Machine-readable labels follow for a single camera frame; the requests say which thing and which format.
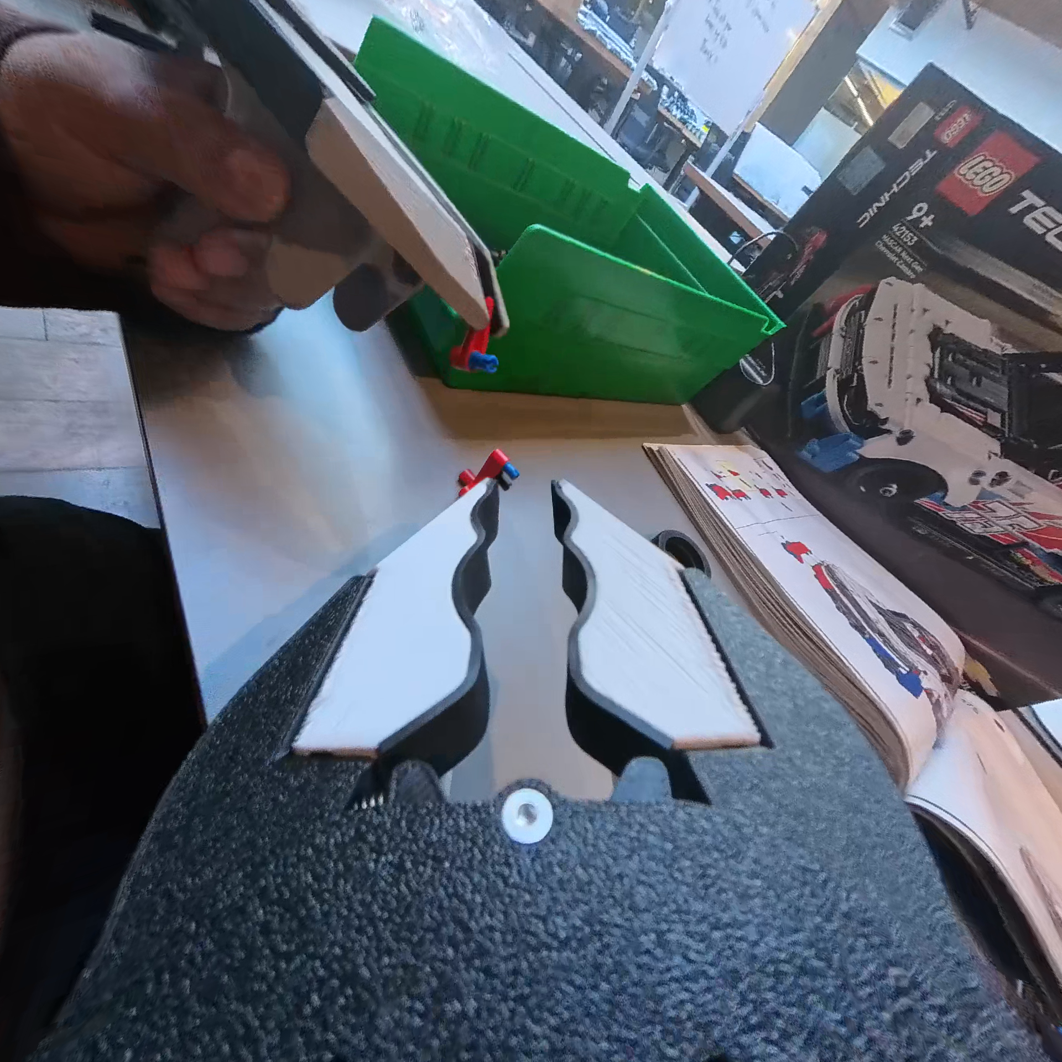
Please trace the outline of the person's left hand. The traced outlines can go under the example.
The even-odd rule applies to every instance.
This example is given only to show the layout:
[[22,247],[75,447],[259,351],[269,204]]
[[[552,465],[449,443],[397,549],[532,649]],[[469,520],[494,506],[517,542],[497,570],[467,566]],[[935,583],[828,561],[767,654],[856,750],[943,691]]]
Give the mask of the person's left hand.
[[3,307],[179,316],[249,335],[282,161],[219,109],[203,59],[2,8]]

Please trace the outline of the green plastic bin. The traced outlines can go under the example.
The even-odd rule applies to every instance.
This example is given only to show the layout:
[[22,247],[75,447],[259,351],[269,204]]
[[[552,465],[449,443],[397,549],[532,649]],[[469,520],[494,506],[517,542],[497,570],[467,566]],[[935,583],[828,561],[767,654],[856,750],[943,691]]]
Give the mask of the green plastic bin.
[[472,391],[682,405],[778,335],[775,312],[657,183],[374,17],[355,68],[379,112],[489,251],[510,326],[498,366],[458,364],[468,327],[422,289],[390,316]]

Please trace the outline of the toy car box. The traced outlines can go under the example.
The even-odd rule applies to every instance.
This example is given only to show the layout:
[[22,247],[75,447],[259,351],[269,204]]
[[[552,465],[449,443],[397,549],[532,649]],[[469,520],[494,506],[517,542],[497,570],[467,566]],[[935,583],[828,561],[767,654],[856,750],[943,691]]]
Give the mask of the toy car box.
[[746,280],[785,327],[743,428],[1006,701],[1061,690],[1060,152],[929,64]]

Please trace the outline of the red curved wedge brick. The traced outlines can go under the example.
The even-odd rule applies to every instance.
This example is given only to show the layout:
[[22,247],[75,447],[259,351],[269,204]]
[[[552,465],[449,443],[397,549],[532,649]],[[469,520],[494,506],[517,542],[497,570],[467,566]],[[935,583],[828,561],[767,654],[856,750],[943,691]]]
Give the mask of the red curved wedge brick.
[[457,371],[473,374],[465,369],[465,359],[470,352],[487,352],[490,344],[490,325],[493,310],[493,299],[486,298],[487,323],[482,328],[469,329],[462,342],[449,352],[449,365]]

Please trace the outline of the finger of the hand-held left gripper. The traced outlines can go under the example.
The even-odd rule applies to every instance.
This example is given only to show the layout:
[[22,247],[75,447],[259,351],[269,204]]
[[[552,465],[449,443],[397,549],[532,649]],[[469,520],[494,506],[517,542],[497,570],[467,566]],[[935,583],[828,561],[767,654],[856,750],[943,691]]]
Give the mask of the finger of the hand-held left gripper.
[[305,141],[323,178],[419,279],[472,329],[491,328],[489,249],[379,115],[356,99],[330,96]]
[[494,308],[491,311],[490,325],[491,336],[501,338],[509,330],[510,318],[498,282],[495,256],[479,237],[477,238],[477,272],[485,299],[493,299]]

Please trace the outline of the red beam assembly blue pins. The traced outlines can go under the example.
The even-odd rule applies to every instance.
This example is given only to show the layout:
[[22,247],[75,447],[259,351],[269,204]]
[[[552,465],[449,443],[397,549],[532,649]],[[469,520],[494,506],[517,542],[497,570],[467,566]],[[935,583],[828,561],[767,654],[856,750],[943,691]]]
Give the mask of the red beam assembly blue pins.
[[478,472],[466,468],[458,473],[458,498],[484,482],[495,482],[503,491],[509,491],[519,475],[520,472],[508,456],[496,448],[489,453]]

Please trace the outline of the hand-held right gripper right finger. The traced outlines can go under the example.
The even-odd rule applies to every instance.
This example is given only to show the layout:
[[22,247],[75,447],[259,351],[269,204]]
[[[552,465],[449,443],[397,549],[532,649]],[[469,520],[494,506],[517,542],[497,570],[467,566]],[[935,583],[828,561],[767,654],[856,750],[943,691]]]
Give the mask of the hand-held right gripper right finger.
[[568,480],[551,483],[567,643],[566,717],[607,769],[763,743],[746,696],[693,597],[685,568]]

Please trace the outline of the black rubber tyre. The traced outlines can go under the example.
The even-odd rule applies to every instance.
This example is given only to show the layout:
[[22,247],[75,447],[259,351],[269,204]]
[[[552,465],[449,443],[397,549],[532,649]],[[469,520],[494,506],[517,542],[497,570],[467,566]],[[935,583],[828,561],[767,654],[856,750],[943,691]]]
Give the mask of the black rubber tyre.
[[700,545],[684,532],[673,529],[660,531],[652,543],[671,556],[684,570],[696,570],[710,579],[710,561]]

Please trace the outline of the whiteboard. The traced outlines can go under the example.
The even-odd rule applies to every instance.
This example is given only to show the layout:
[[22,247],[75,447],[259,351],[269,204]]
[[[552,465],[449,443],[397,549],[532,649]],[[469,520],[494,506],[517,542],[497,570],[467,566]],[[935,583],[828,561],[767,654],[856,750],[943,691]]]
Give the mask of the whiteboard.
[[763,99],[813,1],[680,1],[649,61],[698,112],[732,135]]

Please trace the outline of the grey desk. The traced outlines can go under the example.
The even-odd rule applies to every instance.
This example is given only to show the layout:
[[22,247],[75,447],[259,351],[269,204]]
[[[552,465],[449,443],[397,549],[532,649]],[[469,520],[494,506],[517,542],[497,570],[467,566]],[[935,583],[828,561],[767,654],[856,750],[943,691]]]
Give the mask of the grey desk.
[[[763,731],[753,748],[607,769],[566,717],[567,643],[551,483],[568,480],[650,538],[685,516],[643,435],[587,436],[603,402],[458,392],[410,374],[381,325],[349,335],[330,303],[254,336],[185,345],[126,329],[204,710],[215,710],[152,827],[479,832],[545,854],[578,827],[739,823],[872,860],[918,837],[910,809],[845,707],[715,580],[693,597]],[[292,740],[369,572],[458,499],[458,473],[502,450],[485,647],[485,736],[453,769],[298,756]]]

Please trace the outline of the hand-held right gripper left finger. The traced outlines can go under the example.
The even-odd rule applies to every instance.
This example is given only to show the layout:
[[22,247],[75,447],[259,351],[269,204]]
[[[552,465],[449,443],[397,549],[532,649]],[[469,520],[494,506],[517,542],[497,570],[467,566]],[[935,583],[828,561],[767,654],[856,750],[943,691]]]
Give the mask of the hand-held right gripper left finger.
[[292,740],[301,757],[453,769],[485,736],[485,647],[500,487],[474,486],[380,561],[355,594]]

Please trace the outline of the black tumbler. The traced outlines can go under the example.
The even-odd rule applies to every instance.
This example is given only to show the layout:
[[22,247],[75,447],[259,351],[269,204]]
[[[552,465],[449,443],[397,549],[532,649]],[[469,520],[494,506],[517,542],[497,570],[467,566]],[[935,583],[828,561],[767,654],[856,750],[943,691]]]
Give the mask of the black tumbler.
[[775,355],[750,353],[693,395],[697,416],[717,433],[741,429],[775,389]]

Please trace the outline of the open instruction booklet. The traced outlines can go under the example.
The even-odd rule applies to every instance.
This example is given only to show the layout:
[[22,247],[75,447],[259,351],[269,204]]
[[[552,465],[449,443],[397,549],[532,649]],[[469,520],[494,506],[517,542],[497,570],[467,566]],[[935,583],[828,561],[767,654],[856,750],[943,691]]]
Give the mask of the open instruction booklet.
[[727,580],[883,756],[914,813],[984,872],[1060,1009],[1060,700],[996,710],[957,633],[754,446],[647,443]]

